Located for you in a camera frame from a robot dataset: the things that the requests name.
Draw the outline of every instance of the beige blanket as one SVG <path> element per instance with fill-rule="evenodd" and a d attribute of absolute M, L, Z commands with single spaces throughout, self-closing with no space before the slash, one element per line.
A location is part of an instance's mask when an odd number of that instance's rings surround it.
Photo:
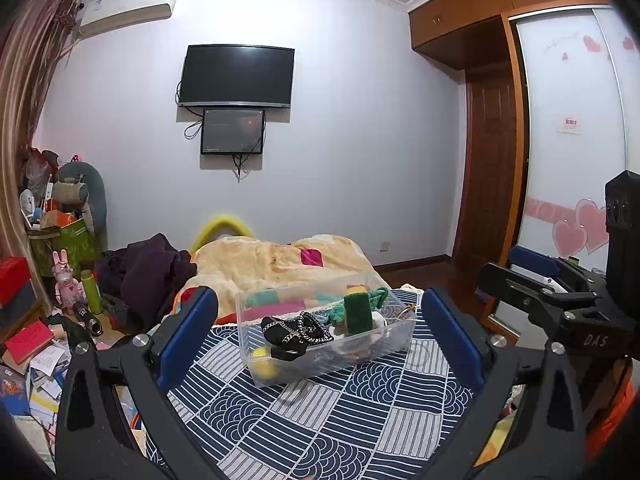
<path fill-rule="evenodd" d="M 322 267 L 311 264 L 319 263 L 319 257 Z M 287 245 L 243 236 L 220 238 L 199 249 L 191 261 L 198 264 L 198 273 L 183 289 L 207 285 L 215 290 L 218 318 L 236 311 L 236 295 L 242 292 L 321 282 L 363 270 L 375 272 L 355 242 L 334 235 Z"/>

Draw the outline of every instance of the striped curtain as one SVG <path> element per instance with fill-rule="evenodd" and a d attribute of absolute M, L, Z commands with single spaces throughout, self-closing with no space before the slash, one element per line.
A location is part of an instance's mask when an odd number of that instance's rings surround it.
<path fill-rule="evenodd" d="M 24 230 L 18 184 L 79 4 L 80 0 L 27 0 L 0 54 L 0 256 L 27 258 L 37 297 L 49 306 Z"/>

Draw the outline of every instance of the blue and white patterned tablecloth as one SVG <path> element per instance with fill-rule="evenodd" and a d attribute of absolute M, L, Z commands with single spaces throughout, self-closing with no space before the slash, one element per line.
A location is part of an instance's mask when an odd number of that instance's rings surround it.
<path fill-rule="evenodd" d="M 415 292 L 393 292 L 420 303 Z M 168 397 L 231 480 L 407 479 L 472 397 L 419 314 L 408 352 L 267 388 L 244 368 L 236 327 L 213 327 Z M 146 453 L 163 462 L 148 437 Z"/>

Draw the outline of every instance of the screw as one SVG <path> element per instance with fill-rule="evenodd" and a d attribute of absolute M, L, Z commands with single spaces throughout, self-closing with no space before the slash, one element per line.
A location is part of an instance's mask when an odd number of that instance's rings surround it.
<path fill-rule="evenodd" d="M 131 340 L 131 342 L 133 343 L 133 346 L 140 348 L 149 343 L 149 336 L 147 334 L 138 334 Z"/>
<path fill-rule="evenodd" d="M 87 343 L 86 341 L 76 345 L 76 353 L 79 353 L 80 355 L 82 355 L 82 354 L 86 354 L 88 351 L 89 351 L 89 343 Z"/>
<path fill-rule="evenodd" d="M 554 341 L 553 343 L 551 343 L 551 351 L 554 354 L 562 355 L 564 354 L 564 345 L 562 343 L 559 343 L 558 341 Z"/>
<path fill-rule="evenodd" d="M 496 348 L 504 348 L 507 346 L 507 338 L 503 335 L 494 334 L 491 336 L 489 341 L 491 341 L 492 346 L 495 346 Z"/>

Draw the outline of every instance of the blue gripper pad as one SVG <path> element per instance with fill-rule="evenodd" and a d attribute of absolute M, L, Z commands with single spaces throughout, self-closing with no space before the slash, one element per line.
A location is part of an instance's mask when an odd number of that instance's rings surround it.
<path fill-rule="evenodd" d="M 509 262 L 545 278 L 552 278 L 560 274 L 560 267 L 553 258 L 519 245 L 509 250 Z"/>
<path fill-rule="evenodd" d="M 482 389 L 490 350 L 479 323 L 462 314 L 443 290 L 425 290 L 420 308 L 458 382 L 474 393 Z"/>
<path fill-rule="evenodd" d="M 182 382 L 217 317 L 216 293 L 208 286 L 199 286 L 180 312 L 158 327 L 150 360 L 164 393 Z"/>

